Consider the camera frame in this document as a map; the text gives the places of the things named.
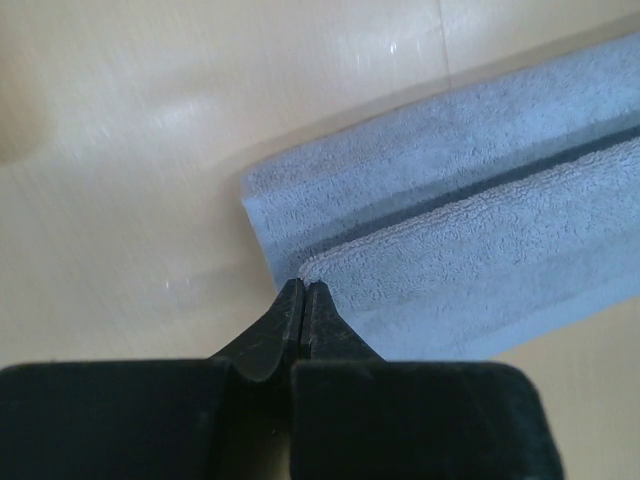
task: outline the black clamp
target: black clamp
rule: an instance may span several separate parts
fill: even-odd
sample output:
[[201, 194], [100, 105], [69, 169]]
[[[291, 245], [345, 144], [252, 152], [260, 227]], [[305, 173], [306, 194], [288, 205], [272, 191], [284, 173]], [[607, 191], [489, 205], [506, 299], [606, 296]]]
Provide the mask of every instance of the black clamp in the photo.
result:
[[521, 372], [385, 362], [300, 280], [209, 359], [3, 370], [0, 478], [219, 478], [255, 411], [289, 422], [294, 480], [563, 478]]

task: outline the glossy surface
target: glossy surface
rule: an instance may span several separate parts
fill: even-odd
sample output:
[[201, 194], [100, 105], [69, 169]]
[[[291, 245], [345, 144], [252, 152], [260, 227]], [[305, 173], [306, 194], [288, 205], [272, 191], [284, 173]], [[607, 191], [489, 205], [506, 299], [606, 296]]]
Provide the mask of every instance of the glossy surface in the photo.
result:
[[[247, 166], [639, 29], [638, 0], [0, 0], [0, 365], [215, 352], [274, 296]], [[640, 470], [639, 316], [505, 357], [569, 478]]]

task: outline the folded towel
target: folded towel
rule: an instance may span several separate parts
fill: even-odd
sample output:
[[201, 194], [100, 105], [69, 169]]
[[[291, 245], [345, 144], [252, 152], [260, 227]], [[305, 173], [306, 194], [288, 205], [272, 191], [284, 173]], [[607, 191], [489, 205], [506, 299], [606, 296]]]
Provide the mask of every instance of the folded towel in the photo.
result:
[[640, 138], [300, 269], [387, 359], [482, 359], [640, 294]]
[[634, 34], [258, 165], [276, 285], [327, 282], [394, 359], [485, 358], [639, 293], [638, 79]]
[[276, 286], [313, 255], [640, 124], [639, 79], [634, 34], [410, 105], [256, 166], [243, 179], [243, 202]]

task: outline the beige surface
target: beige surface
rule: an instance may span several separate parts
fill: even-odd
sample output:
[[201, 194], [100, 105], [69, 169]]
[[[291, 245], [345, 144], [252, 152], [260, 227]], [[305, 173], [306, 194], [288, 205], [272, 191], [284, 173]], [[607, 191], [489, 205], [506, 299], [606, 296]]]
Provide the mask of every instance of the beige surface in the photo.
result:
[[[640, 0], [0, 0], [0, 365], [214, 352], [273, 296], [244, 168], [634, 30]], [[638, 305], [504, 356], [569, 478], [640, 478]]]

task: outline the gray towel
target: gray towel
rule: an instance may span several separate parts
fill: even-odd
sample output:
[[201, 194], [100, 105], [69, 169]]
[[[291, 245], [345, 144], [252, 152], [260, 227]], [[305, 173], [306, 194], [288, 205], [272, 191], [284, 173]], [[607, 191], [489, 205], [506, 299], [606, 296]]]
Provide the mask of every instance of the gray towel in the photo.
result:
[[382, 355], [484, 358], [640, 292], [639, 125], [634, 34], [279, 155], [244, 204]]

